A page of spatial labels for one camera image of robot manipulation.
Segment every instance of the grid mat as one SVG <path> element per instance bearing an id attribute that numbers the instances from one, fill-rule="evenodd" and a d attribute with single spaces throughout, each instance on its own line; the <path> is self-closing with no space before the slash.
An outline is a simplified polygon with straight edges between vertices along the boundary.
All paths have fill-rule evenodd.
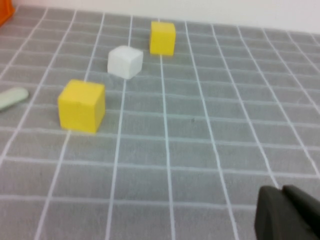
<path id="1" fill-rule="evenodd" d="M 0 28 L 1 240 L 253 240 L 259 187 L 320 199 L 320 36 L 174 21 L 173 58 L 150 19 L 18 6 Z M 144 51 L 126 81 L 119 45 Z M 106 86 L 97 135 L 61 130 L 70 79 Z"/>

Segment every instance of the white grid line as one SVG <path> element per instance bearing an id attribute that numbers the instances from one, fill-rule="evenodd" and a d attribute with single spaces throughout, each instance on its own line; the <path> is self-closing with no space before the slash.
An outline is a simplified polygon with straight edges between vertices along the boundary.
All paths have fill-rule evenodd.
<path id="1" fill-rule="evenodd" d="M 34 159 L 26 157 L 6 157 L 4 161 L 17 162 L 17 163 L 32 163 L 32 164 L 46 164 L 56 165 L 59 160 L 52 159 Z M 90 160 L 63 160 L 62 165 L 69 166 L 95 166 L 101 168 L 113 168 L 114 164 L 109 162 L 99 162 Z M 127 169 L 144 169 L 144 170 L 167 170 L 166 165 L 141 165 L 141 164 L 130 164 L 130 163 L 118 163 L 118 168 Z M 198 172 L 198 173 L 219 173 L 217 168 L 203 168 L 203 167 L 189 167 L 189 166 L 171 166 L 171 171 L 186 171 L 186 172 Z M 233 169 L 223 168 L 223 173 L 226 174 L 237 174 L 237 175 L 256 175 L 256 176 L 269 176 L 267 171 L 263 170 L 245 170 L 245 169 Z M 277 177 L 289 177 L 289 178 L 300 178 L 300 179 L 318 179 L 316 174 L 311 173 L 297 173 L 297 172 L 281 172 L 274 171 L 273 175 Z"/>
<path id="2" fill-rule="evenodd" d="M 201 87 L 201 83 L 200 83 L 199 76 L 198 76 L 198 70 L 197 70 L 197 67 L 196 67 L 195 58 L 194 58 L 192 47 L 191 47 L 191 44 L 190 44 L 187 22 L 185 21 L 184 24 L 185 24 L 185 32 L 186 32 L 186 36 L 187 36 L 187 39 L 188 39 L 188 44 L 189 44 L 189 50 L 190 50 L 190 54 L 191 54 L 192 64 L 193 64 L 193 68 L 194 68 L 194 72 L 195 72 L 195 76 L 196 76 L 199 92 L 200 92 L 201 99 L 202 99 L 203 110 L 204 110 L 204 114 L 205 114 L 205 117 L 206 117 L 206 123 L 207 123 L 207 127 L 208 127 L 209 134 L 210 134 L 211 144 L 212 144 L 212 148 L 213 148 L 213 151 L 214 151 L 214 154 L 215 154 L 216 164 L 217 164 L 217 168 L 218 168 L 219 176 L 220 176 L 220 180 L 221 180 L 221 185 L 222 185 L 225 201 L 226 201 L 227 208 L 228 208 L 228 213 L 229 213 L 231 224 L 232 224 L 234 238 L 235 238 L 235 240 L 239 240 L 237 224 L 236 224 L 235 216 L 234 216 L 234 213 L 233 213 L 233 210 L 232 210 L 232 207 L 231 207 L 231 201 L 230 201 L 230 198 L 229 198 L 226 182 L 225 182 L 225 179 L 224 179 L 224 174 L 222 172 L 222 168 L 221 168 L 221 164 L 220 164 L 220 156 L 219 156 L 219 153 L 218 153 L 218 150 L 217 150 L 217 146 L 216 146 L 216 143 L 215 143 L 215 139 L 214 139 L 214 135 L 213 135 L 213 131 L 212 131 L 212 128 L 211 128 L 211 123 L 210 123 L 209 115 L 208 115 L 208 111 L 207 111 L 205 97 L 204 97 L 204 94 L 202 92 L 202 87 Z"/>
<path id="3" fill-rule="evenodd" d="M 43 13 L 43 16 L 42 18 L 39 20 L 38 24 L 33 28 L 33 30 L 30 32 L 30 34 L 28 35 L 28 37 L 24 40 L 23 44 L 20 46 L 20 48 L 17 50 L 17 52 L 13 55 L 12 59 L 10 60 L 10 62 L 6 65 L 5 69 L 2 71 L 2 73 L 0 74 L 0 79 L 2 79 L 2 77 L 4 76 L 5 72 L 9 69 L 9 67 L 12 65 L 12 63 L 14 62 L 14 60 L 16 59 L 16 57 L 18 56 L 19 52 L 22 50 L 22 48 L 24 47 L 24 45 L 27 43 L 27 41 L 30 39 L 30 37 L 32 36 L 32 34 L 34 33 L 34 31 L 36 30 L 36 28 L 38 27 L 38 25 L 41 23 L 41 21 L 45 18 L 46 14 L 47 14 L 47 11 L 48 11 L 48 8 L 45 9 L 45 12 Z M 8 151 L 9 151 L 9 148 L 12 144 L 12 142 L 14 141 L 14 139 L 16 138 L 19 130 L 22 128 L 22 125 L 23 123 L 25 122 L 25 119 L 31 109 L 31 106 L 33 104 L 33 102 L 35 101 L 35 98 L 36 98 L 36 94 L 39 92 L 40 90 L 40 87 L 41 87 L 41 83 L 43 81 L 40 82 L 40 84 L 38 85 L 30 103 L 28 104 L 24 114 L 22 115 L 21 119 L 20 119 L 20 122 L 18 124 L 18 126 L 16 127 L 16 129 L 14 130 L 12 136 L 10 137 L 10 139 L 8 140 L 8 142 L 6 143 L 3 151 L 2 151 L 2 154 L 0 156 L 0 168 L 2 166 L 2 162 L 5 158 L 5 156 L 7 155 Z"/>
<path id="4" fill-rule="evenodd" d="M 212 28 L 213 37 L 214 37 L 214 39 L 217 41 L 217 36 L 216 36 L 216 34 L 215 34 L 215 29 L 214 29 L 214 27 L 213 27 L 212 25 L 211 25 L 211 28 Z M 259 150 L 260 150 L 260 152 L 261 152 L 261 154 L 262 154 L 262 157 L 263 157 L 263 159 L 264 159 L 264 163 L 265 163 L 265 166 L 266 166 L 267 171 L 268 171 L 268 173 L 269 173 L 269 176 L 270 176 L 270 178 L 272 179 L 273 184 L 274 184 L 277 188 L 279 188 L 279 184 L 277 183 L 277 180 L 276 180 L 276 178 L 275 178 L 275 176 L 274 176 L 274 174 L 273 174 L 273 172 L 272 172 L 272 170 L 271 170 L 271 167 L 270 167 L 270 164 L 269 164 L 269 160 L 268 160 L 268 158 L 267 158 L 267 155 L 266 155 L 266 153 L 265 153 L 265 150 L 264 150 L 264 148 L 262 147 L 262 145 L 261 145 L 261 143 L 260 143 L 260 140 L 259 140 L 259 138 L 258 138 L 258 136 L 257 136 L 256 130 L 255 130 L 254 126 L 253 126 L 253 123 L 252 123 L 252 121 L 251 121 L 251 119 L 250 119 L 250 117 L 249 117 L 249 115 L 248 115 L 248 112 L 247 112 L 247 109 L 246 109 L 246 107 L 245 107 L 245 104 L 244 104 L 244 102 L 243 102 L 243 100 L 242 100 L 242 97 L 241 97 L 241 95 L 240 95 L 240 93 L 239 93 L 238 87 L 237 87 L 237 85 L 236 85 L 236 83 L 235 83 L 235 80 L 234 80 L 234 78 L 233 78 L 230 70 L 229 70 L 229 66 L 228 66 L 228 64 L 227 64 L 227 61 L 226 61 L 226 59 L 224 58 L 223 52 L 222 52 L 222 50 L 221 50 L 221 48 L 220 48 L 220 45 L 218 44 L 217 46 L 218 46 L 218 49 L 219 49 L 220 54 L 221 54 L 221 56 L 222 56 L 222 60 L 223 60 L 223 62 L 224 62 L 224 65 L 225 65 L 225 67 L 226 67 L 226 70 L 227 70 L 227 72 L 228 72 L 228 75 L 229 75 L 229 77 L 230 77 L 230 79 L 231 79 L 231 81 L 232 81 L 232 84 L 233 84 L 233 87 L 234 87 L 234 89 L 235 89 L 236 95 L 237 95 L 238 99 L 240 100 L 240 105 L 241 105 L 241 108 L 242 108 L 243 113 L 244 113 L 244 115 L 245 115 L 246 121 L 247 121 L 247 123 L 249 124 L 249 127 L 250 127 L 250 129 L 251 129 L 252 135 L 253 135 L 253 137 L 254 137 L 254 140 L 256 141 L 256 143 L 257 143 L 257 145 L 258 145 L 258 148 L 259 148 Z"/>
<path id="5" fill-rule="evenodd" d="M 35 98 L 37 97 L 38 95 L 38 92 L 40 91 L 40 88 L 41 88 L 41 85 L 42 83 L 45 81 L 47 75 L 48 75 L 48 72 L 49 72 L 49 69 L 51 68 L 52 64 L 55 62 L 55 59 L 58 55 L 58 52 L 60 51 L 62 45 L 63 45 L 63 42 L 65 41 L 66 37 L 67 37 L 67 34 L 72 26 L 72 23 L 74 22 L 75 18 L 76 18 L 76 13 L 77 11 L 74 11 L 73 13 L 73 17 L 72 17 L 72 20 L 69 24 L 69 27 L 68 29 L 65 31 L 64 35 L 63 35 L 63 38 L 58 46 L 58 48 L 56 49 L 42 79 L 41 79 L 41 82 L 36 90 L 36 92 L 34 93 L 33 95 L 33 98 L 32 100 L 34 101 Z M 39 222 L 38 222 L 38 226 L 37 226 L 37 229 L 36 229 L 36 232 L 35 232 L 35 235 L 34 235 L 34 240 L 39 240 L 40 238 L 40 235 L 41 235 L 41 232 L 42 232 L 42 229 L 43 229 L 43 225 L 45 223 L 45 218 L 46 218 L 46 215 L 47 215 L 47 212 L 48 212 L 48 208 L 49 208 L 49 204 L 50 204 L 50 201 L 51 201 L 51 198 L 52 198 L 52 195 L 53 195 L 53 192 L 54 192 L 54 189 L 55 189 L 55 185 L 56 185 L 56 182 L 57 182 L 57 179 L 58 179 L 58 175 L 59 175 L 59 172 L 60 172 L 60 169 L 61 169 L 61 165 L 62 165 L 62 161 L 63 161 L 63 158 L 64 158 L 64 155 L 65 155 L 65 151 L 66 151 L 66 148 L 67 148 L 67 144 L 68 144 L 68 141 L 69 141 L 69 138 L 70 138 L 70 131 L 68 131 L 68 133 L 66 134 L 66 137 L 64 139 L 64 142 L 63 142 L 63 145 L 62 145 L 62 149 L 61 149 L 61 153 L 60 153 L 60 156 L 59 156 L 59 161 L 58 161 L 58 164 L 55 168 L 55 171 L 54 171 L 54 175 L 53 175 L 53 178 L 52 178 L 52 182 L 51 182 L 51 185 L 50 185 L 50 188 L 49 188 L 49 191 L 48 191 L 48 194 L 47 194 L 47 197 L 46 197 L 46 200 L 45 200 L 45 204 L 43 206 L 43 209 L 42 209 L 42 212 L 41 212 L 41 216 L 40 216 L 40 219 L 39 219 Z"/>
<path id="6" fill-rule="evenodd" d="M 319 179 L 320 179 L 320 173 L 319 173 L 319 171 L 318 171 L 317 165 L 315 164 L 314 160 L 313 160 L 313 159 L 311 158 L 311 156 L 309 155 L 309 152 L 308 152 L 305 144 L 304 144 L 303 141 L 301 140 L 301 138 L 300 138 L 300 136 L 299 136 L 299 134 L 298 134 L 295 126 L 293 125 L 293 123 L 291 122 L 291 120 L 290 120 L 290 118 L 288 117 L 287 113 L 285 112 L 282 104 L 281 104 L 280 101 L 278 100 L 278 98 L 277 98 L 274 90 L 273 90 L 272 87 L 270 86 L 270 84 L 269 84 L 268 80 L 266 79 L 264 73 L 261 71 L 259 65 L 257 64 L 257 62 L 256 62 L 255 58 L 253 57 L 251 51 L 249 50 L 246 42 L 242 39 L 242 34 L 241 34 L 241 31 L 240 31 L 239 27 L 238 27 L 238 32 L 239 32 L 239 34 L 240 34 L 241 40 L 242 40 L 242 42 L 244 43 L 247 51 L 249 52 L 249 54 L 250 54 L 251 57 L 252 57 L 252 60 L 253 60 L 253 62 L 254 62 L 254 64 L 255 64 L 255 66 L 257 67 L 257 69 L 258 69 L 259 72 L 261 73 L 261 76 L 262 76 L 263 80 L 265 81 L 266 85 L 269 87 L 269 90 L 271 91 L 273 98 L 274 98 L 274 99 L 276 100 L 276 102 L 278 103 L 278 106 L 280 107 L 280 109 L 281 109 L 281 111 L 282 111 L 285 119 L 287 120 L 290 128 L 292 129 L 292 131 L 293 131 L 293 133 L 294 133 L 294 136 L 295 136 L 296 139 L 298 140 L 298 142 L 299 142 L 299 144 L 301 145 L 301 147 L 302 147 L 302 149 L 303 149 L 306 157 L 309 159 L 310 163 L 312 164 L 312 167 L 313 167 L 316 175 L 317 175 L 317 176 L 319 177 Z"/>
<path id="7" fill-rule="evenodd" d="M 132 23 L 133 23 L 133 16 L 131 16 L 131 18 L 130 18 L 130 31 L 129 31 L 129 37 L 128 37 L 128 46 L 129 47 L 130 47 L 130 41 L 131 41 Z M 127 80 L 124 79 L 122 98 L 121 98 L 119 124 L 118 124 L 118 133 L 117 133 L 116 146 L 115 146 L 115 156 L 114 156 L 114 166 L 113 166 L 113 173 L 112 173 L 111 190 L 110 190 L 110 203 L 109 203 L 108 215 L 107 215 L 107 220 L 106 220 L 106 228 L 105 228 L 105 238 L 104 238 L 105 240 L 109 240 L 110 235 L 111 235 L 111 225 L 112 225 L 112 215 L 113 215 L 115 190 L 116 190 L 121 130 L 122 130 L 122 122 L 123 122 L 123 114 L 124 114 L 124 106 L 125 106 L 125 97 L 126 97 L 126 86 L 127 86 Z"/>
<path id="8" fill-rule="evenodd" d="M 173 198 L 173 184 L 171 177 L 171 163 L 170 163 L 170 148 L 169 148 L 169 134 L 168 134 L 168 118 L 167 118 L 167 104 L 166 104 L 166 87 L 164 79 L 163 59 L 160 56 L 160 70 L 161 70 L 161 85 L 162 85 L 162 105 L 163 105 L 163 123 L 165 135 L 165 153 L 166 153 L 166 172 L 168 180 L 168 196 L 169 196 L 169 211 L 170 211 L 170 227 L 171 227 L 171 240 L 176 240 L 175 228 L 175 211 L 174 211 L 174 198 Z"/>

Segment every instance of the grid square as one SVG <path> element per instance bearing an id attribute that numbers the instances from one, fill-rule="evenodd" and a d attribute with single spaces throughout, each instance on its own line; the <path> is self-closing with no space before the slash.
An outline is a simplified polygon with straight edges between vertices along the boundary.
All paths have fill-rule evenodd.
<path id="1" fill-rule="evenodd" d="M 297 63 L 297 64 L 309 63 L 308 59 L 302 53 L 280 51 L 279 54 L 285 62 L 291 62 L 291 63 Z"/>
<path id="2" fill-rule="evenodd" d="M 234 239 L 226 209 L 175 207 L 174 220 L 176 240 Z"/>
<path id="3" fill-rule="evenodd" d="M 275 29 L 265 29 L 265 34 L 268 39 L 271 41 L 279 41 L 279 42 L 291 42 L 290 37 L 283 30 L 275 30 Z"/>
<path id="4" fill-rule="evenodd" d="M 162 56 L 162 62 L 163 64 L 185 65 L 185 66 L 191 66 L 191 67 L 193 66 L 191 55 L 187 55 L 187 54 L 177 53 L 177 54 L 174 54 L 174 57 Z"/>
<path id="5" fill-rule="evenodd" d="M 301 90 L 273 89 L 273 92 L 280 103 L 297 105 L 311 104 L 308 97 Z"/>
<path id="6" fill-rule="evenodd" d="M 0 201 L 0 238 L 34 239 L 43 207 L 40 201 Z"/>
<path id="7" fill-rule="evenodd" d="M 289 74 L 264 72 L 263 75 L 271 86 L 300 88 L 300 86 L 296 83 L 294 77 Z"/>
<path id="8" fill-rule="evenodd" d="M 0 131 L 0 151 L 2 152 L 13 132 Z"/>
<path id="9" fill-rule="evenodd" d="M 312 160 L 315 163 L 315 166 L 318 170 L 320 170 L 320 151 L 317 150 L 308 150 Z"/>
<path id="10" fill-rule="evenodd" d="M 203 68 L 226 68 L 224 61 L 221 57 L 215 57 L 215 56 L 200 56 L 195 55 L 194 56 L 195 65 L 197 67 L 203 67 Z"/>
<path id="11" fill-rule="evenodd" d="M 63 43 L 59 54 L 91 57 L 94 46 L 75 43 Z"/>
<path id="12" fill-rule="evenodd" d="M 225 185 L 232 204 L 256 205 L 264 185 L 273 186 L 269 176 L 224 173 Z"/>
<path id="13" fill-rule="evenodd" d="M 3 195 L 47 196 L 55 164 L 4 161 L 0 168 Z"/>
<path id="14" fill-rule="evenodd" d="M 202 92 L 205 98 L 220 98 L 238 100 L 235 88 L 227 84 L 213 84 L 202 82 Z"/>
<path id="15" fill-rule="evenodd" d="M 93 11 L 77 11 L 74 21 L 79 23 L 100 24 L 103 13 Z"/>
<path id="16" fill-rule="evenodd" d="M 141 77 L 136 76 L 134 81 L 126 82 L 127 93 L 158 93 L 162 94 L 161 79 L 157 77 Z"/>
<path id="17" fill-rule="evenodd" d="M 255 211 L 234 209 L 233 215 L 240 239 L 256 240 L 256 233 L 254 230 Z"/>
<path id="18" fill-rule="evenodd" d="M 21 52 L 16 56 L 13 65 L 22 65 L 29 67 L 48 67 L 51 62 L 52 54 L 38 54 Z"/>
<path id="19" fill-rule="evenodd" d="M 32 28 L 2 26 L 0 29 L 0 34 L 3 37 L 27 38 L 31 33 L 31 31 L 32 31 Z"/>
<path id="20" fill-rule="evenodd" d="M 221 51 L 225 58 L 242 58 L 242 59 L 251 59 L 250 54 L 248 53 L 245 47 L 225 47 L 221 46 Z"/>
<path id="21" fill-rule="evenodd" d="M 14 55 L 14 51 L 0 50 L 0 64 L 7 65 Z"/>
<path id="22" fill-rule="evenodd" d="M 166 113 L 172 115 L 205 116 L 200 99 L 185 99 L 172 96 L 165 97 Z"/>
<path id="23" fill-rule="evenodd" d="M 244 111 L 238 102 L 206 100 L 208 115 L 214 118 L 245 119 Z"/>
<path id="24" fill-rule="evenodd" d="M 273 42 L 272 45 L 278 51 L 297 52 L 297 53 L 300 52 L 299 48 L 297 48 L 297 46 L 291 42 Z"/>
<path id="25" fill-rule="evenodd" d="M 186 26 L 190 34 L 210 35 L 212 36 L 212 28 L 207 23 L 187 22 Z"/>
<path id="26" fill-rule="evenodd" d="M 166 206 L 117 205 L 113 207 L 111 240 L 170 240 L 170 212 Z"/>
<path id="27" fill-rule="evenodd" d="M 105 13 L 103 25 L 129 28 L 130 19 L 130 16 L 126 15 Z"/>
<path id="28" fill-rule="evenodd" d="M 296 126 L 295 129 L 306 146 L 320 146 L 320 128 Z"/>
<path id="29" fill-rule="evenodd" d="M 263 144 L 299 145 L 288 125 L 253 124 L 256 135 Z"/>
<path id="30" fill-rule="evenodd" d="M 42 20 L 39 28 L 51 31 L 66 31 L 69 25 L 70 23 L 67 21 Z"/>
<path id="31" fill-rule="evenodd" d="M 211 121 L 213 137 L 217 141 L 255 142 L 247 123 Z"/>
<path id="32" fill-rule="evenodd" d="M 217 44 L 215 41 L 215 38 L 212 35 L 192 35 L 192 34 L 189 34 L 189 40 L 190 40 L 192 49 L 196 44 L 203 45 L 204 47 L 209 47 L 211 45 Z"/>
<path id="33" fill-rule="evenodd" d="M 89 65 L 89 57 L 58 55 L 53 62 L 53 69 L 84 71 Z"/>
<path id="34" fill-rule="evenodd" d="M 65 134 L 19 132 L 7 156 L 58 160 L 65 138 Z"/>
<path id="35" fill-rule="evenodd" d="M 239 29 L 245 39 L 266 40 L 265 34 L 260 28 L 241 26 Z"/>
<path id="36" fill-rule="evenodd" d="M 114 198 L 116 200 L 168 201 L 167 170 L 119 167 Z"/>
<path id="37" fill-rule="evenodd" d="M 265 40 L 245 39 L 244 41 L 248 46 L 248 48 L 251 48 L 251 49 L 261 49 L 261 50 L 270 50 L 270 51 L 273 50 L 270 43 Z"/>
<path id="38" fill-rule="evenodd" d="M 45 11 L 46 9 L 44 7 L 19 6 L 15 15 L 22 18 L 40 19 L 45 14 Z"/>
<path id="39" fill-rule="evenodd" d="M 56 107 L 42 108 L 33 106 L 30 109 L 22 128 L 60 130 L 58 109 Z"/>
<path id="40" fill-rule="evenodd" d="M 217 168 L 211 143 L 170 140 L 169 151 L 172 167 Z"/>
<path id="41" fill-rule="evenodd" d="M 124 100 L 124 110 L 145 113 L 163 113 L 163 99 L 161 96 L 127 93 Z"/>
<path id="42" fill-rule="evenodd" d="M 72 71 L 68 69 L 51 69 L 49 70 L 44 80 L 44 84 L 49 86 L 65 87 L 71 79 L 84 79 L 85 75 L 86 75 L 85 71 Z"/>
<path id="43" fill-rule="evenodd" d="M 319 74 L 318 70 L 310 64 L 287 63 L 287 66 L 297 75 L 317 76 Z"/>
<path id="44" fill-rule="evenodd" d="M 219 173 L 171 170 L 175 202 L 225 204 Z"/>
<path id="45" fill-rule="evenodd" d="M 26 111 L 26 107 L 16 105 L 1 111 L 0 127 L 16 127 L 21 117 Z"/>
<path id="46" fill-rule="evenodd" d="M 116 144 L 116 138 L 72 134 L 65 150 L 64 159 L 113 163 Z"/>
<path id="47" fill-rule="evenodd" d="M 315 174 L 303 150 L 265 147 L 264 152 L 273 172 Z"/>
<path id="48" fill-rule="evenodd" d="M 165 79 L 164 85 L 165 94 L 167 95 L 200 97 L 199 87 L 196 82 Z"/>
<path id="49" fill-rule="evenodd" d="M 276 180 L 279 182 L 280 187 L 283 185 L 295 185 L 301 190 L 310 194 L 316 199 L 320 199 L 320 181 L 318 178 L 298 178 L 298 177 L 280 177 Z"/>
<path id="50" fill-rule="evenodd" d="M 265 81 L 258 72 L 244 72 L 231 70 L 232 78 L 236 84 L 265 85 Z"/>
<path id="51" fill-rule="evenodd" d="M 255 63 L 248 59 L 225 58 L 230 70 L 258 71 Z"/>
<path id="52" fill-rule="evenodd" d="M 231 83 L 228 72 L 224 69 L 197 68 L 199 80 L 202 82 Z"/>
<path id="53" fill-rule="evenodd" d="M 127 38 L 129 36 L 129 28 L 122 28 L 122 27 L 116 27 L 116 26 L 103 26 L 101 30 L 102 35 L 108 35 L 108 36 L 115 36 L 115 37 L 122 37 Z M 132 29 L 131 37 L 136 38 L 136 30 Z"/>
<path id="54" fill-rule="evenodd" d="M 51 202 L 40 239 L 74 236 L 78 240 L 101 240 L 106 234 L 107 216 L 107 204 Z"/>
<path id="55" fill-rule="evenodd" d="M 258 64 L 262 72 L 279 73 L 279 74 L 289 73 L 286 66 L 282 62 L 257 60 L 256 63 Z"/>
<path id="56" fill-rule="evenodd" d="M 18 50 L 23 43 L 22 38 L 0 36 L 0 49 L 2 50 Z"/>
<path id="57" fill-rule="evenodd" d="M 217 36 L 240 37 L 238 29 L 237 29 L 236 26 L 215 24 L 215 25 L 213 25 L 213 28 L 214 28 L 214 33 Z"/>
<path id="58" fill-rule="evenodd" d="M 50 8 L 46 12 L 45 19 L 60 20 L 60 21 L 71 21 L 74 16 L 73 10 Z"/>
<path id="59" fill-rule="evenodd" d="M 40 91 L 38 92 L 34 104 L 35 105 L 57 105 L 57 99 L 62 92 L 62 88 L 56 87 L 41 87 Z"/>
<path id="60" fill-rule="evenodd" d="M 123 113 L 122 134 L 164 137 L 164 118 Z"/>
<path id="61" fill-rule="evenodd" d="M 199 118 L 167 118 L 170 138 L 210 139 L 207 121 Z"/>
<path id="62" fill-rule="evenodd" d="M 318 111 L 310 107 L 300 107 L 300 106 L 285 106 L 284 110 L 291 122 L 302 123 L 302 124 L 319 124 L 320 114 Z"/>
<path id="63" fill-rule="evenodd" d="M 108 199 L 113 168 L 62 164 L 53 196 Z"/>
<path id="64" fill-rule="evenodd" d="M 81 32 L 68 32 L 65 37 L 66 43 L 94 45 L 97 36 L 95 34 L 83 34 Z"/>
<path id="65" fill-rule="evenodd" d="M 163 65 L 163 75 L 166 79 L 196 80 L 193 67 Z"/>
<path id="66" fill-rule="evenodd" d="M 281 109 L 277 105 L 261 105 L 245 103 L 245 109 L 252 120 L 286 122 Z"/>
<path id="67" fill-rule="evenodd" d="M 167 152 L 164 140 L 121 138 L 119 163 L 165 166 Z"/>
<path id="68" fill-rule="evenodd" d="M 244 101 L 275 102 L 272 92 L 267 87 L 238 86 L 239 94 Z"/>
<path id="69" fill-rule="evenodd" d="M 107 110 L 100 126 L 98 133 L 118 134 L 120 112 L 109 112 Z"/>
<path id="70" fill-rule="evenodd" d="M 281 59 L 273 50 L 251 49 L 250 52 L 256 60 L 281 62 Z"/>
<path id="71" fill-rule="evenodd" d="M 265 160 L 256 146 L 218 144 L 217 151 L 223 169 L 267 171 Z"/>
<path id="72" fill-rule="evenodd" d="M 52 31 L 52 30 L 44 30 L 44 29 L 36 29 L 31 39 L 35 40 L 49 40 L 49 41 L 61 41 L 64 37 L 64 31 Z"/>
<path id="73" fill-rule="evenodd" d="M 59 42 L 57 41 L 41 41 L 41 40 L 28 40 L 23 51 L 34 52 L 34 53 L 48 53 L 54 54 L 58 49 Z"/>

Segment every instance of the white wall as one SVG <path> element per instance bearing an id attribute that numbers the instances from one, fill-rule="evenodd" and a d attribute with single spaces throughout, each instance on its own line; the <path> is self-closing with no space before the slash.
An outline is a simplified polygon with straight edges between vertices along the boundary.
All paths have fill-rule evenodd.
<path id="1" fill-rule="evenodd" d="M 320 34 L 320 0 L 13 0 L 13 2 Z"/>

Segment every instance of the light green object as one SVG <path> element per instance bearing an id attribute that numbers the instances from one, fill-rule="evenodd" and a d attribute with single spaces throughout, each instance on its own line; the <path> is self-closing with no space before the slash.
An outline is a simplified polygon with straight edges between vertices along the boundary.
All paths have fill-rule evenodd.
<path id="1" fill-rule="evenodd" d="M 29 96 L 27 89 L 23 87 L 13 87 L 0 93 L 0 111 L 14 104 L 17 104 Z"/>

